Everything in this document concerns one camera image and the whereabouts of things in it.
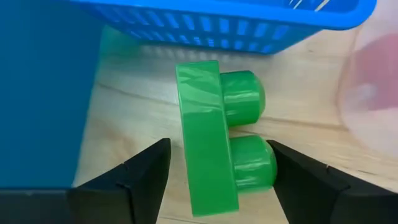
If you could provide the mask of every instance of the clear plastic cup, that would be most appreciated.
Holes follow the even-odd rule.
[[[377,2],[341,78],[345,125],[367,147],[398,156],[398,1]]]

